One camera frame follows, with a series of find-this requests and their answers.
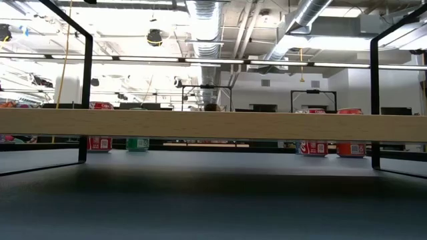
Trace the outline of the green Sprite can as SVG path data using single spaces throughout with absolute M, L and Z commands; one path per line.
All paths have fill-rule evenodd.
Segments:
M 146 152 L 149 149 L 149 138 L 130 137 L 126 139 L 126 149 L 133 152 Z

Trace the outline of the red Coca-Cola can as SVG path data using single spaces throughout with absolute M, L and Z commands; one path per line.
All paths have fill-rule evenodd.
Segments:
M 324 114 L 321 108 L 300 109 L 296 113 L 301 114 Z M 325 157 L 328 154 L 328 143 L 320 140 L 302 140 L 297 142 L 297 154 L 311 157 Z
M 107 102 L 90 102 L 89 108 L 94 110 L 114 110 L 113 105 Z M 94 153 L 109 153 L 112 150 L 113 139 L 105 136 L 88 137 L 87 150 Z

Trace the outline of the black background monitor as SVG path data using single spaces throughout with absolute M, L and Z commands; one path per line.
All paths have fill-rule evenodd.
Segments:
M 118 109 L 129 110 L 129 109 L 145 109 L 153 111 L 172 111 L 173 107 L 166 105 L 163 107 L 161 103 L 120 103 Z
M 252 111 L 254 112 L 265 112 L 265 113 L 276 113 L 278 106 L 270 104 L 250 104 Z
M 411 107 L 381 107 L 382 115 L 412 115 Z
M 44 103 L 42 106 L 43 109 L 80 109 L 81 104 L 79 103 L 60 103 L 57 105 L 56 103 Z

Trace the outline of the blue table mat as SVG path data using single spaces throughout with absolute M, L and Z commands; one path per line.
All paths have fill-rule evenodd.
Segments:
M 0 240 L 427 240 L 427 164 L 293 154 L 0 153 Z

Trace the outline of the red soda can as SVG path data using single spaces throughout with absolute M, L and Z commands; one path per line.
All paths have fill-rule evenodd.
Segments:
M 339 115 L 362 115 L 360 108 L 339 109 Z M 358 157 L 363 158 L 366 154 L 366 144 L 362 142 L 337 142 L 336 152 L 340 157 Z

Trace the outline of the wooden shelf with black frame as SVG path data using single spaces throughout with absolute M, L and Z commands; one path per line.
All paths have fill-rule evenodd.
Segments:
M 379 143 L 427 143 L 427 117 L 0 108 L 0 133 L 80 136 L 81 162 L 88 136 L 369 141 L 379 169 Z

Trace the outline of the black background rig frame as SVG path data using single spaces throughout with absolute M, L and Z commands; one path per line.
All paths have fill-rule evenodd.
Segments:
M 333 104 L 334 104 L 334 110 L 328 111 L 331 113 L 337 113 L 338 111 L 338 94 L 336 91 L 321 91 L 318 89 L 308 89 L 308 90 L 291 90 L 290 91 L 290 112 L 294 112 L 294 101 L 300 96 L 294 98 L 294 93 L 305 93 L 305 94 L 324 94 Z
M 220 93 L 223 93 L 229 99 L 228 111 L 233 111 L 232 87 L 221 85 L 182 85 L 181 86 L 181 111 L 183 111 L 184 102 L 189 95 L 196 98 L 196 104 L 199 108 L 207 104 L 213 104 L 220 100 Z

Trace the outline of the corrugated silver air duct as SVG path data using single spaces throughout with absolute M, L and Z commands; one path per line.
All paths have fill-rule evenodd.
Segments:
M 218 1 L 186 0 L 190 16 L 191 37 L 203 43 L 193 43 L 194 55 L 202 59 L 220 57 L 220 23 L 224 4 Z M 219 85 L 219 67 L 201 67 L 197 79 L 200 85 Z M 217 89 L 200 89 L 204 105 L 217 103 Z

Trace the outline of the smooth silver spiral duct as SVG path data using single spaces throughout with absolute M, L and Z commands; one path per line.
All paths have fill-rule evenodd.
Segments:
M 300 0 L 298 7 L 285 15 L 277 28 L 278 40 L 264 57 L 266 61 L 281 61 L 292 48 L 302 46 L 303 40 L 294 34 L 307 35 L 311 32 L 313 22 L 330 5 L 333 0 Z

